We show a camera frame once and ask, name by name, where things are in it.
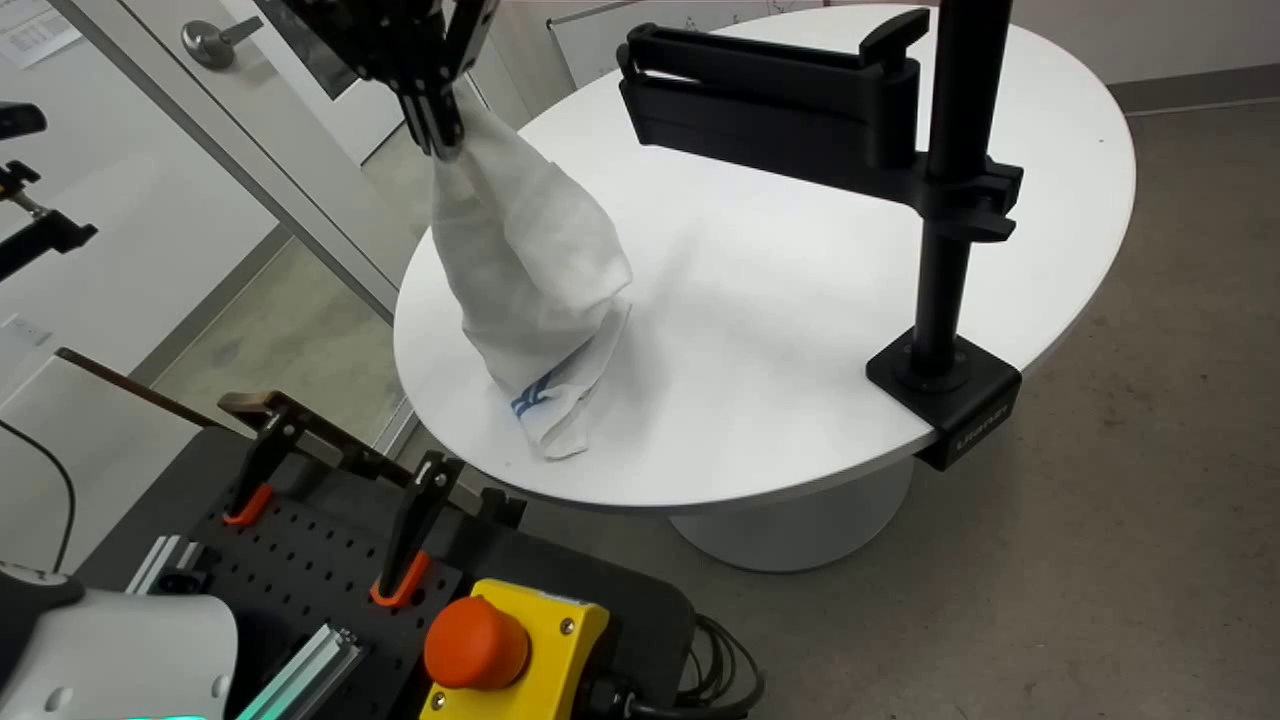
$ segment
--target yellow emergency stop button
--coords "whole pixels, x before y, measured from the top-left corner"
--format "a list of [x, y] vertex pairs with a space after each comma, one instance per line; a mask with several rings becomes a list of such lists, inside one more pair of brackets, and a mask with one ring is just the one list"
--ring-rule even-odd
[[423, 637], [428, 675], [443, 687], [510, 687], [530, 668], [530, 632], [485, 597], [450, 605]]

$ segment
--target black clamp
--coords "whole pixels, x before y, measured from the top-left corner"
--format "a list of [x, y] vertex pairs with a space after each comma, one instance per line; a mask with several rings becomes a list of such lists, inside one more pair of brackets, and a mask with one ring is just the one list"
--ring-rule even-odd
[[357, 74], [400, 94], [411, 141], [451, 160], [466, 141], [451, 84], [478, 63], [499, 0], [285, 0]]
[[97, 236], [91, 225], [75, 225], [66, 211], [29, 198], [24, 189], [35, 185], [35, 180], [41, 180], [41, 172], [32, 172], [19, 160], [0, 167], [0, 198], [14, 198], [24, 211], [32, 211], [32, 225], [14, 232], [0, 242], [0, 278], [19, 270], [19, 267], [29, 267], [43, 251], [71, 251], [71, 248], [80, 248], [80, 242], [87, 242]]
[[385, 568], [367, 586], [367, 601], [385, 610], [409, 606], [432, 573], [432, 553], [443, 553], [450, 537], [435, 532], [439, 510], [450, 508], [451, 483], [466, 475], [466, 462], [443, 452], [428, 452], [415, 478], [406, 489], [398, 524], [385, 545]]
[[929, 6], [891, 16], [861, 54], [635, 27], [620, 48], [641, 144], [665, 144], [925, 214], [917, 327], [870, 360], [870, 379], [932, 423], [922, 459], [950, 466], [1018, 398], [1021, 371], [955, 336], [967, 248], [1013, 236], [1023, 172], [989, 160], [1009, 0], [940, 2], [932, 144], [917, 153]]

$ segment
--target black device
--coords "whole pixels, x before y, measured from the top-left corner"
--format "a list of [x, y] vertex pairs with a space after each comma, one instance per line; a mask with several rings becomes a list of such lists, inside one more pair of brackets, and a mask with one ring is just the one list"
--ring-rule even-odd
[[[47, 126], [47, 118], [43, 118], [43, 110], [35, 102], [0, 102], [0, 141], [32, 135], [32, 132], [43, 132], [43, 126]], [[66, 211], [29, 198], [24, 189], [35, 185], [35, 180], [41, 174], [19, 160], [0, 167], [0, 205], [14, 198], [24, 211], [32, 211], [32, 225], [14, 232], [0, 242], [0, 278], [9, 278], [14, 270], [29, 267], [43, 251], [71, 251], [71, 248], [87, 242], [87, 236], [97, 236], [91, 225], [75, 225]]]
[[357, 74], [400, 94], [411, 141], [451, 160], [466, 141], [451, 84], [478, 63], [499, 0], [285, 0]]
[[955, 336], [973, 242], [1013, 236], [1023, 172], [989, 157], [1013, 0], [943, 0], [932, 146], [917, 153], [929, 10], [879, 22], [861, 54], [635, 27], [620, 48], [641, 144], [665, 144], [814, 185], [870, 192], [925, 214], [917, 327], [870, 377], [938, 428], [922, 452], [955, 462], [1018, 403], [1021, 371]]

